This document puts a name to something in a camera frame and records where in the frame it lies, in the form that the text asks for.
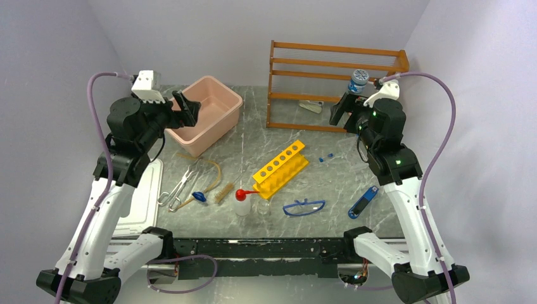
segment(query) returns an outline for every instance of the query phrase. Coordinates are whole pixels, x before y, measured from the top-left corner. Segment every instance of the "yellow test tube rack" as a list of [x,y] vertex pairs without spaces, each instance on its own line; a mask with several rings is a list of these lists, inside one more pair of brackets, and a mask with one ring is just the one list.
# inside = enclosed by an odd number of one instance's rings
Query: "yellow test tube rack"
[[265,200],[271,198],[309,164],[309,161],[300,154],[304,147],[301,141],[295,141],[273,158],[252,176],[255,180],[253,189],[259,191],[259,195]]

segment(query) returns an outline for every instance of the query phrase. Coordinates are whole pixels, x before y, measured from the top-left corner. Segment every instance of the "table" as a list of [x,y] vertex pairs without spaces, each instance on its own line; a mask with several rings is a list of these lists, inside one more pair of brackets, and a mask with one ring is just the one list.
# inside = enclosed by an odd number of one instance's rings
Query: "table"
[[[163,85],[161,92],[171,98],[172,91],[183,88],[185,86]],[[239,123],[202,154],[203,158],[220,164],[223,181],[207,195],[207,204],[193,201],[175,213],[168,212],[167,207],[159,207],[158,227],[172,231],[176,238],[315,238],[341,237],[344,231],[365,225],[380,238],[403,237],[395,210],[382,189],[359,218],[352,220],[347,216],[349,208],[370,186],[378,186],[377,179],[358,155],[354,134],[266,129],[267,88],[230,88],[244,100]],[[296,101],[274,100],[272,119],[327,125],[330,105],[326,104],[322,113],[316,114],[300,108]],[[252,199],[252,211],[244,217],[237,216],[232,208],[233,192],[220,205],[211,202],[218,191],[236,178],[235,189],[239,186],[251,189],[254,184],[251,176],[297,139],[306,145],[301,153],[310,164],[270,199],[269,214],[256,212],[255,205],[260,200],[257,195]],[[150,156],[159,148],[160,145],[155,144]],[[161,191],[172,190],[192,163],[176,153],[187,154],[179,143],[167,136],[159,156],[164,164]],[[334,157],[319,162],[319,157],[329,153]],[[193,191],[202,190],[216,177],[215,169],[208,165],[205,168],[203,175],[189,181],[180,196],[182,199]],[[304,217],[288,217],[283,213],[283,205],[304,198],[326,200],[326,206]]]

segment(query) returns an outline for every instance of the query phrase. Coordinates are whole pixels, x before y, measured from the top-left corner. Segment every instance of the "red nozzle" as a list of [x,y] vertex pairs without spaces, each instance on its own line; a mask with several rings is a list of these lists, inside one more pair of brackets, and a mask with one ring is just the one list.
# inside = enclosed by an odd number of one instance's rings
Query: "red nozzle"
[[238,189],[236,192],[235,192],[235,198],[238,200],[238,201],[244,201],[246,199],[246,195],[247,194],[252,194],[252,193],[259,193],[259,191],[244,191],[242,189]]

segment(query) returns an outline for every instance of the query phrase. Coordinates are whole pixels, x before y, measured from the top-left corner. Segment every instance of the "wooden rack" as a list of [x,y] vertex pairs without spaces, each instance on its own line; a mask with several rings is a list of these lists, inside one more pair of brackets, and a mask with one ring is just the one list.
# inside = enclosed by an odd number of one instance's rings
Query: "wooden rack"
[[[366,54],[376,56],[392,56],[395,57],[394,63],[391,66],[386,65],[371,65],[360,63],[345,63],[335,61],[317,61],[317,60],[303,60],[292,58],[274,58],[274,49],[302,49],[309,51],[323,51],[323,52],[335,52],[335,53],[350,53],[350,54]],[[274,70],[274,63],[282,63],[287,65],[307,65],[313,67],[331,67],[331,68],[362,68],[368,71],[382,71],[386,72],[386,75],[393,75],[397,72],[408,71],[408,59],[404,50],[400,51],[388,51],[383,49],[362,49],[358,47],[344,47],[344,46],[322,46],[317,44],[302,44],[302,43],[290,43],[290,42],[275,42],[270,43],[270,73],[268,76],[268,102],[267,102],[267,128],[283,128],[283,129],[298,129],[298,130],[315,130],[315,131],[330,131],[330,132],[345,132],[343,128],[328,127],[321,125],[298,125],[293,123],[276,123],[270,121],[270,103],[272,99],[290,99],[290,100],[312,100],[312,101],[325,101],[328,103],[337,103],[339,96],[318,96],[311,94],[293,94],[287,92],[273,92],[272,91],[272,77],[274,75],[291,76],[291,77],[305,77],[316,79],[336,79],[347,80],[351,79],[351,75],[338,75],[331,73],[310,73],[310,72],[298,72],[289,70]],[[375,81],[376,78],[370,78],[370,81]]]

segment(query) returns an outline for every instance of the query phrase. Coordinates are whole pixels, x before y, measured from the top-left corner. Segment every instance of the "pink tub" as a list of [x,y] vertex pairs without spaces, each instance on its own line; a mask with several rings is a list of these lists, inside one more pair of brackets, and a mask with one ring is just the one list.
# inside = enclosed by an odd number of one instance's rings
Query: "pink tub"
[[195,127],[166,131],[197,157],[239,122],[239,108],[243,99],[215,77],[204,76],[186,89],[183,94],[191,101],[199,101],[201,109]]

